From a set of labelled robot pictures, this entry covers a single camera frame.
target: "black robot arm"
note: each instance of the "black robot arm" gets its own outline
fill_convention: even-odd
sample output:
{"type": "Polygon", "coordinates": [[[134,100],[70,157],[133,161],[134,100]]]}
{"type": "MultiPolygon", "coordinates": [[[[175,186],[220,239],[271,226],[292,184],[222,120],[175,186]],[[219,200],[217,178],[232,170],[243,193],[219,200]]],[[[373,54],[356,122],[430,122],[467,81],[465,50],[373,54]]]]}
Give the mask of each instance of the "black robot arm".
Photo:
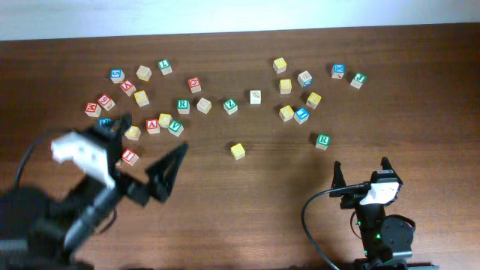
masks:
{"type": "Polygon", "coordinates": [[[413,220],[400,215],[385,213],[385,207],[392,204],[403,185],[398,174],[393,170],[387,157],[382,158],[382,169],[372,172],[370,181],[348,185],[341,171],[341,164],[334,163],[334,177],[331,189],[313,195],[303,206],[301,223],[304,231],[319,255],[328,267],[339,270],[322,251],[310,234],[305,222],[305,211],[316,198],[330,194],[330,197],[341,197],[341,209],[355,209],[351,217],[357,215],[361,241],[364,247],[364,259],[356,259],[353,265],[344,269],[355,270],[434,270],[440,267],[431,264],[407,265],[407,258],[413,254],[411,244],[416,225],[413,220]]]}
{"type": "Polygon", "coordinates": [[[123,197],[141,206],[150,197],[167,201],[188,145],[151,165],[146,170],[148,184],[143,184],[116,169],[122,136],[130,126],[131,115],[124,115],[52,142],[54,159],[72,160],[86,174],[61,202],[34,187],[11,190],[0,198],[0,267],[90,269],[91,265],[73,262],[73,255],[123,197]]]}

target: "wooden table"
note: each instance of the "wooden table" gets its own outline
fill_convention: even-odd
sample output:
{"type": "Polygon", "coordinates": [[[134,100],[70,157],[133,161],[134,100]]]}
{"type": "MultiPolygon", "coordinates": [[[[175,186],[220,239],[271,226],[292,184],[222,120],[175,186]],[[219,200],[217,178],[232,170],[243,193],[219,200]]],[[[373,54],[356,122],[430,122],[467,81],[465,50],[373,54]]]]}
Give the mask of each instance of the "wooden table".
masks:
{"type": "MultiPolygon", "coordinates": [[[[480,263],[480,27],[479,24],[342,28],[238,34],[102,37],[0,43],[1,188],[13,183],[28,145],[51,128],[82,129],[95,118],[87,102],[106,93],[116,102],[101,117],[133,113],[138,142],[124,145],[140,160],[125,171],[145,180],[143,170],[182,142],[190,151],[172,197],[144,209],[128,199],[115,226],[92,237],[78,258],[97,269],[148,266],[156,269],[282,269],[321,265],[305,236],[300,211],[316,192],[330,188],[333,163],[340,161],[347,184],[370,179],[387,156],[404,181],[387,214],[417,223],[410,262],[444,269],[477,269],[480,263]],[[286,72],[272,62],[284,57],[286,72]],[[157,62],[169,59],[163,76],[157,62]],[[331,79],[332,64],[344,63],[344,79],[331,79]],[[140,65],[152,69],[137,79],[140,65]],[[138,107],[109,79],[122,68],[150,104],[138,107]],[[309,71],[313,84],[296,77],[309,71]],[[353,74],[367,75],[357,90],[353,74]],[[187,79],[199,77],[191,94],[187,79]],[[293,81],[280,95],[279,79],[293,81]],[[248,103],[251,89],[262,104],[248,103]],[[302,125],[282,122],[284,105],[305,106],[308,94],[322,95],[302,125]],[[208,115],[196,102],[213,103],[208,115]],[[192,103],[190,115],[176,112],[176,100],[192,103]],[[222,101],[234,98],[227,115],[222,101]],[[145,120],[171,113],[184,124],[179,137],[162,129],[149,135],[145,120]],[[331,136],[326,151],[314,147],[331,136]],[[247,155],[235,161],[230,146],[247,155]]],[[[82,177],[72,164],[51,159],[48,143],[25,168],[22,185],[38,185],[62,198],[82,177]]],[[[350,211],[339,199],[322,198],[307,211],[307,224],[327,254],[339,262],[363,257],[350,231],[350,211]]]]}

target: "white wall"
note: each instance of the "white wall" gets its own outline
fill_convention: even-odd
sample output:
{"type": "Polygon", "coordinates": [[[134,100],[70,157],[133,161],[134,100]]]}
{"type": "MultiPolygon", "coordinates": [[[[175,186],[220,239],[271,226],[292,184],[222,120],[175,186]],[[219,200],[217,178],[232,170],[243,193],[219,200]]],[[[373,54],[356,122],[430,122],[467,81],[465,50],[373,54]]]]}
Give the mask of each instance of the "white wall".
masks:
{"type": "Polygon", "coordinates": [[[480,22],[480,0],[0,0],[0,41],[480,22]]]}

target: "wood grain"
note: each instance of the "wood grain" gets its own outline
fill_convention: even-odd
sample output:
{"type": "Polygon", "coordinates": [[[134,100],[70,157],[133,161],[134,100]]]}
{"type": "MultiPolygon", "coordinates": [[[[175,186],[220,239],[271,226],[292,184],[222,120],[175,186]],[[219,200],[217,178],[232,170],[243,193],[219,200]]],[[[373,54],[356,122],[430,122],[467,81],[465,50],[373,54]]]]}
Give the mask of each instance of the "wood grain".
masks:
{"type": "MultiPolygon", "coordinates": [[[[387,208],[417,223],[412,262],[443,269],[480,264],[480,27],[479,24],[184,34],[0,43],[1,188],[12,185],[28,145],[44,130],[82,129],[95,123],[83,108],[103,93],[115,101],[102,117],[133,113],[139,142],[125,141],[140,160],[124,168],[146,180],[143,170],[179,143],[190,151],[171,199],[144,209],[127,199],[118,221],[92,237],[78,258],[97,269],[148,266],[156,269],[271,269],[321,265],[302,230],[305,201],[330,187],[340,161],[348,184],[367,181],[387,156],[404,181],[399,200],[387,208]],[[284,57],[285,73],[272,62],[284,57]],[[163,76],[157,61],[169,59],[163,76]],[[330,78],[334,62],[346,79],[330,78]],[[135,76],[152,69],[149,82],[135,76]],[[122,68],[150,104],[139,108],[109,78],[122,68]],[[309,71],[302,89],[297,75],[309,71]],[[355,72],[367,75],[356,90],[355,72]],[[191,94],[187,79],[199,77],[191,94]],[[280,95],[278,81],[291,78],[292,94],[280,95]],[[262,90],[262,105],[248,91],[262,90]],[[320,105],[299,125],[283,123],[281,106],[305,106],[311,92],[320,105]],[[176,99],[212,102],[208,115],[192,108],[176,112],[176,99]],[[234,98],[227,115],[222,101],[234,98]],[[172,113],[185,126],[176,138],[167,130],[149,135],[145,120],[172,113]],[[329,134],[322,151],[314,138],[329,134]],[[235,161],[230,146],[242,143],[246,157],[235,161]]],[[[81,178],[71,163],[51,160],[48,143],[25,168],[22,185],[38,185],[62,198],[81,178]]],[[[328,255],[339,262],[363,257],[350,232],[350,212],[339,199],[318,199],[307,223],[328,255]]]]}

